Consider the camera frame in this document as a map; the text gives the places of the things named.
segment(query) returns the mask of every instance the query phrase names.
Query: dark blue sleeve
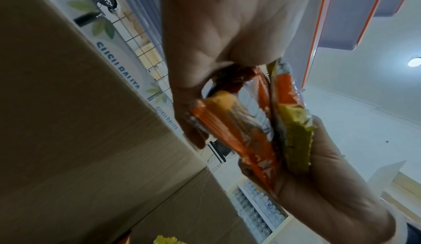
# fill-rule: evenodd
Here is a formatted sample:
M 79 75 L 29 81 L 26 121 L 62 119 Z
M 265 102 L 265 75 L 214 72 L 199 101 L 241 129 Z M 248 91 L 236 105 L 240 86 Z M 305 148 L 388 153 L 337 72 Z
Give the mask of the dark blue sleeve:
M 413 225 L 407 224 L 408 238 L 406 244 L 421 244 L 421 231 Z

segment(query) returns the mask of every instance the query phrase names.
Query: brown cardboard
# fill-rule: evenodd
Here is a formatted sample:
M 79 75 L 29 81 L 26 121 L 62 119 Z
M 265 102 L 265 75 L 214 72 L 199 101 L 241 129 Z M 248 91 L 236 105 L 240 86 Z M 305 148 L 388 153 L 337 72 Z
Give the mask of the brown cardboard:
M 247 235 L 203 163 L 47 0 L 0 0 L 0 16 L 0 243 L 110 243 L 144 217 L 192 243 Z M 198 199 L 172 220 L 197 220 L 191 233 L 154 219 Z

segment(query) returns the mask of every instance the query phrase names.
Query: plastic wrapper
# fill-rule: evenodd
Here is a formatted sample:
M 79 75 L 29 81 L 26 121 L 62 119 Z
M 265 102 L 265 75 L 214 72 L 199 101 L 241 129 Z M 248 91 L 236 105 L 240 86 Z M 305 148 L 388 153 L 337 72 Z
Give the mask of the plastic wrapper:
M 280 138 L 286 165 L 294 174 L 306 173 L 315 129 L 313 117 L 304 105 L 290 66 L 277 59 L 267 68 L 271 80 L 273 125 Z
M 235 150 L 265 186 L 279 169 L 271 125 L 269 84 L 258 67 L 233 65 L 219 73 L 204 99 L 190 110 L 193 120 Z
M 157 236 L 157 238 L 153 241 L 153 244 L 186 244 L 186 243 L 178 241 L 175 237 Z

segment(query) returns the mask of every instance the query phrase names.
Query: ceiling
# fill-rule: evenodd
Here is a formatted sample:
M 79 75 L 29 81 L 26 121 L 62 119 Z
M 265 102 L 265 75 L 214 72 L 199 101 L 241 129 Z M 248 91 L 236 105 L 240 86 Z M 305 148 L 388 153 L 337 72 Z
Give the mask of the ceiling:
M 421 0 L 405 0 L 391 18 L 372 18 L 354 51 L 318 48 L 308 83 L 378 105 L 421 124 Z

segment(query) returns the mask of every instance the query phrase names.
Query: orange package in box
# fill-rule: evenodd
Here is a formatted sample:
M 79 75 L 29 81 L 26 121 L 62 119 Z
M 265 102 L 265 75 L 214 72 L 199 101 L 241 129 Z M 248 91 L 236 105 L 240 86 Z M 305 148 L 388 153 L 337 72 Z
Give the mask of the orange package in box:
M 272 146 L 269 85 L 258 67 L 233 65 L 223 70 L 190 113 L 235 150 L 265 186 L 273 188 L 280 161 Z

